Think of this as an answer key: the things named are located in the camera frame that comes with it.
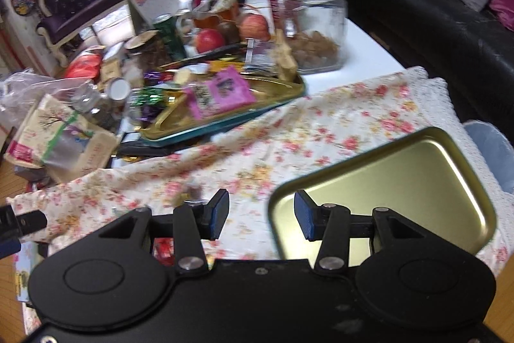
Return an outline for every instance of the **snack bag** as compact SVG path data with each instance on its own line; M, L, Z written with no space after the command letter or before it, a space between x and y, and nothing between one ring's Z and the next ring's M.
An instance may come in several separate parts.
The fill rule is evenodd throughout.
M81 54L69 64L63 77L66 79L74 77L96 79L100 75L101 64L102 56L100 54Z
M4 157L18 166L46 166L56 181L69 182L105 167L116 145L114 134L45 95L25 118Z
M184 92L188 95L189 109L197 120L256 101L248 82L232 66L218 72L214 79L188 87Z

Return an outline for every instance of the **green candy wrapper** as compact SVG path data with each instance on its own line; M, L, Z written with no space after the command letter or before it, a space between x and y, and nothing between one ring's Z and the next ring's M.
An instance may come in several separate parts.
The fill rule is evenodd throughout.
M159 105L165 103L165 97L161 89L143 88L134 101L135 106Z

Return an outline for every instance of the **green soda can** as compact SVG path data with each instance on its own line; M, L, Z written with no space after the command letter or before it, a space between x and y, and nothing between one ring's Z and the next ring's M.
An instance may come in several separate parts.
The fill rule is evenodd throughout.
M186 58L186 50L181 37L177 31L177 16L173 14L160 15L154 19L154 28L166 47L166 52L171 61L178 61Z

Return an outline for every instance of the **gold metal tray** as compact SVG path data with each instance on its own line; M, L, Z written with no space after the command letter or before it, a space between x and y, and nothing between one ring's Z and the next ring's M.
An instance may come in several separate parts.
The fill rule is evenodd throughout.
M294 210L295 191L304 189L318 204L338 203L352 214L370 215L389 207L476 254L496 229L496 214L480 180L452 138L425 128L280 186L268 216L282 258L314 264L320 242L305 240ZM369 257L368 239L350 240L350 266Z
M147 128L140 130L142 137L147 141L170 139L175 141L179 133L192 132L205 134L211 127L223 129L226 126L234 126L255 118L268 109L285 104L305 92L305 85L302 78L297 77L294 82L285 82L273 77L259 77L245 75L243 78L250 84L250 90L257 99L251 105L237 108L227 113L204 118L201 121L192 117L187 106L186 94L174 92L176 100L163 111L157 119Z

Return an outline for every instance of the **red apple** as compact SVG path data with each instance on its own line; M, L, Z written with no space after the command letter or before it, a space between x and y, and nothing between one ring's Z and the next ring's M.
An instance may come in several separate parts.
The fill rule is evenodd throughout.
M268 21L260 14L247 14L243 16L239 25L241 38L255 38L262 41L270 39Z
M205 28L196 34L195 47L199 54L223 47L224 45L225 39L223 38L223 35L219 33L219 31Z

